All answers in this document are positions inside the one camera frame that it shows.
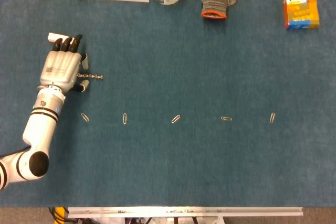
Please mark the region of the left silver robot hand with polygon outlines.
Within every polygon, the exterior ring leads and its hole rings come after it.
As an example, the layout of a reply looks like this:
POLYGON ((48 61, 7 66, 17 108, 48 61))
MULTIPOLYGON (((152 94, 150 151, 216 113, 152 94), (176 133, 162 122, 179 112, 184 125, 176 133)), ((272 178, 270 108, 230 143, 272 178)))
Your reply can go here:
POLYGON ((79 68, 89 69, 88 55, 77 52, 81 39, 82 35, 78 34, 74 38, 55 40, 40 75, 42 86, 56 86, 63 94, 70 90, 84 92, 87 89, 89 85, 87 79, 82 80, 81 83, 76 82, 79 68))

